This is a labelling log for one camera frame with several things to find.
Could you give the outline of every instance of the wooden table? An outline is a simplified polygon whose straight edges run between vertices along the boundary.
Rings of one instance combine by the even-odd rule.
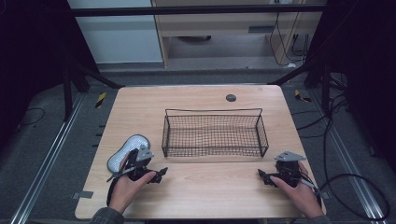
[[[226,101],[234,94],[235,102]],[[265,156],[205,156],[175,158],[163,155],[165,109],[262,108],[269,143]],[[286,150],[303,155],[282,90],[278,86],[172,86],[120,89],[97,149],[84,190],[90,199],[80,198],[78,218],[91,218],[106,206],[110,172],[106,162],[134,134],[150,141],[154,158],[149,169],[169,167],[160,184],[146,185],[124,213],[125,217],[151,218],[259,218],[300,217],[288,197],[273,186],[264,185],[257,170],[275,173],[274,157]],[[304,165],[312,174],[307,161]]]

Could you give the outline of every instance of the metal bar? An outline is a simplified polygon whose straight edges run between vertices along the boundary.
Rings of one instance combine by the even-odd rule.
[[[21,205],[19,206],[18,210],[13,215],[10,223],[12,224],[23,224],[26,222],[27,218],[29,217],[30,212],[32,211],[33,206],[35,205],[35,201],[38,198],[43,186],[47,180],[47,177],[50,174],[50,170],[52,169],[53,164],[58,157],[59,152],[61,151],[62,145],[64,144],[64,140],[66,139],[71,126],[73,125],[78,111],[81,107],[81,103],[84,99],[83,93],[79,93],[74,104],[74,111],[71,114],[71,117],[68,121],[65,121],[62,125],[60,131],[55,137],[54,142],[52,143],[51,148],[49,149],[49,153],[47,154],[46,159],[44,159],[43,163],[41,164],[40,169],[35,176],[35,179],[28,189]]]
[[[239,6],[192,6],[192,7],[117,7],[117,8],[75,8],[71,10],[50,10],[49,14],[74,17],[143,16],[176,14],[219,14],[219,13],[263,13],[263,12],[315,12],[341,8],[326,4],[290,5],[239,5]]]
[[[324,61],[322,76],[322,108],[325,113],[329,112],[329,98],[330,98],[330,66]]]
[[[70,118],[70,115],[73,112],[73,99],[72,99],[72,88],[70,76],[68,73],[67,67],[63,70],[63,79],[64,79],[64,121],[67,121]]]
[[[313,96],[313,101],[315,102],[317,108],[319,109],[319,112],[321,116],[324,116],[323,111],[321,110],[321,106],[319,105],[319,96],[315,91],[308,90],[309,93]],[[334,148],[341,160],[341,163],[343,164],[344,168],[348,173],[355,174],[355,175],[361,175],[360,170],[356,166],[355,162],[352,160],[352,157],[349,155],[347,152],[347,147],[344,145],[343,140],[339,133],[337,132],[337,129],[335,125],[332,126],[332,128],[329,131],[329,134],[332,138],[332,142],[334,145]],[[380,218],[384,216],[381,208],[379,207],[378,202],[376,201],[373,193],[371,192],[369,186],[366,184],[364,180],[358,180],[356,178],[350,178],[352,186],[354,187],[354,190],[356,191],[361,204],[367,214],[368,217],[375,217],[375,218]],[[373,223],[383,223],[387,224],[388,222],[386,220],[384,221],[377,221]]]

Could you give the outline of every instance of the shoe sole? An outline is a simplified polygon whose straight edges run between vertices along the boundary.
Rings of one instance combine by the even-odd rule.
[[[108,159],[107,170],[112,174],[117,173],[120,169],[120,163],[125,158],[125,155],[135,148],[140,148],[141,145],[149,148],[149,140],[140,134],[132,135],[128,140],[126,140],[120,150]]]

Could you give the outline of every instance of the person's right hand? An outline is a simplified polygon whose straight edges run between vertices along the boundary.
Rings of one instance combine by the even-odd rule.
[[[308,171],[299,161],[300,171],[308,176]],[[271,176],[271,180],[282,189],[288,197],[293,201],[294,205],[305,215],[306,218],[324,216],[323,211],[317,201],[314,191],[301,181],[297,187],[292,188],[285,181],[275,176]]]

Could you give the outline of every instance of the small round object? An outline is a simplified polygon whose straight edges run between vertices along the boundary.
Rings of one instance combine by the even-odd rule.
[[[228,94],[228,95],[225,97],[225,99],[226,99],[228,102],[234,102],[234,101],[236,101],[236,96],[235,96],[234,94]]]

